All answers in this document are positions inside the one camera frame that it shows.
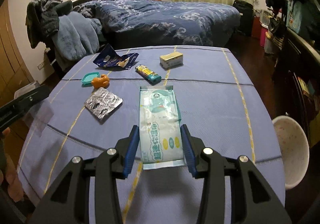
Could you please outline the person's left hand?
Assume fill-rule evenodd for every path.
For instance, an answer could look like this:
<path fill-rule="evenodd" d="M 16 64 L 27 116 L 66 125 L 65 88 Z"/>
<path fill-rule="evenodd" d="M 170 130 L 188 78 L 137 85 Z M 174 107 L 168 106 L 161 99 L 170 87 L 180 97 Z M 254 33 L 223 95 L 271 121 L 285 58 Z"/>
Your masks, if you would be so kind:
<path fill-rule="evenodd" d="M 10 134 L 10 128 L 1 133 L 1 183 L 6 181 L 9 197 L 14 201 L 23 201 L 23 187 L 11 157 L 4 150 L 4 139 Z"/>

